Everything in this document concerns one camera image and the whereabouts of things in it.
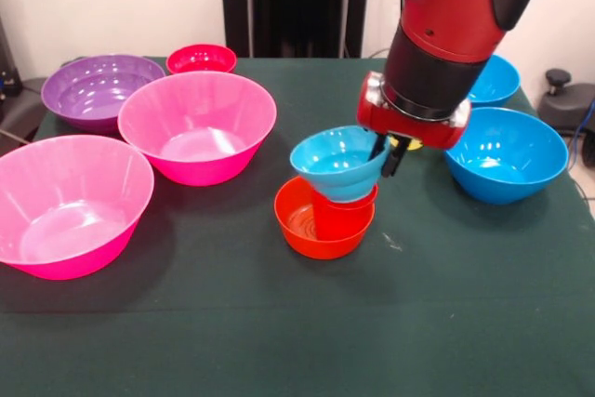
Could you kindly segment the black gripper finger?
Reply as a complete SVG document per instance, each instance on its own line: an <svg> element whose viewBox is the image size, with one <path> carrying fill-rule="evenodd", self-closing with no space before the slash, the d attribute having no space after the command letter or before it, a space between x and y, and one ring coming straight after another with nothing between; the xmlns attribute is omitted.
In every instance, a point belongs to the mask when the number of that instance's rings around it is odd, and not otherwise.
<svg viewBox="0 0 595 397"><path fill-rule="evenodd" d="M407 152L407 139L392 139L390 152L381 169L384 178L393 177Z"/></svg>
<svg viewBox="0 0 595 397"><path fill-rule="evenodd" d="M388 136L385 134L376 134L376 140L373 145L372 151L370 152L369 159L374 160L378 157L385 159L386 154L385 151L387 149L387 140Z"/></svg>

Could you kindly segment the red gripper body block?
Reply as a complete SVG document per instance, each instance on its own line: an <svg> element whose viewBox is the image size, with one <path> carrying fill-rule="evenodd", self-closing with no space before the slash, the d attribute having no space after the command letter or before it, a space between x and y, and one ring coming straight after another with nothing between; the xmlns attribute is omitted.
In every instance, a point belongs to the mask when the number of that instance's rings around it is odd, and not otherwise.
<svg viewBox="0 0 595 397"><path fill-rule="evenodd" d="M392 105L382 91L383 81L383 75L378 72L369 72L364 78L356 113L360 126L381 135L416 139L434 149L448 150L456 145L471 117L469 99L464 99L447 119L422 120Z"/></svg>

